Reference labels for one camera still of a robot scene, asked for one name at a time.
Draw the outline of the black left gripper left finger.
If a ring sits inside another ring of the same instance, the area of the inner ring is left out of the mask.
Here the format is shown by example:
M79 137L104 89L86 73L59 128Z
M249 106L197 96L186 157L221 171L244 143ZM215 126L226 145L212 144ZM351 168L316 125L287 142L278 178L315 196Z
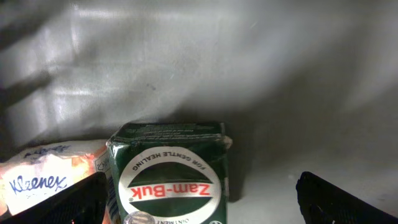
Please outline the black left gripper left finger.
M1 224L101 224L107 199L106 175L97 172Z

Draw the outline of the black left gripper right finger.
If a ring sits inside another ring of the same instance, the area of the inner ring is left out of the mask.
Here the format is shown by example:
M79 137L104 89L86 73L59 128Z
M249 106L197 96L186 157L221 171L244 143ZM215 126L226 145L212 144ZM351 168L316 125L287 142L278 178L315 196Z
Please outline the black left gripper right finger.
M397 217L308 171L302 172L296 191L306 224L397 224Z

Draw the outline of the orange snack packet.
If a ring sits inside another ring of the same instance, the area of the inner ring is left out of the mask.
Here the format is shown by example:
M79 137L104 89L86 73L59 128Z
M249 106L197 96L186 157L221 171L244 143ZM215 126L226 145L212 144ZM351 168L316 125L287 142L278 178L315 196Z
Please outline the orange snack packet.
M9 217L103 172L108 199L103 223L120 223L106 140L66 141L23 150L1 163L1 216Z

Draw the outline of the round black white container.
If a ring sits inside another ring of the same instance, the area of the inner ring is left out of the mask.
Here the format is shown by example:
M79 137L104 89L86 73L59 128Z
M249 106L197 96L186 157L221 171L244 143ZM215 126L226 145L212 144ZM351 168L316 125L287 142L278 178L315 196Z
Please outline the round black white container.
M126 123L106 142L122 223L227 223L232 140L219 122Z

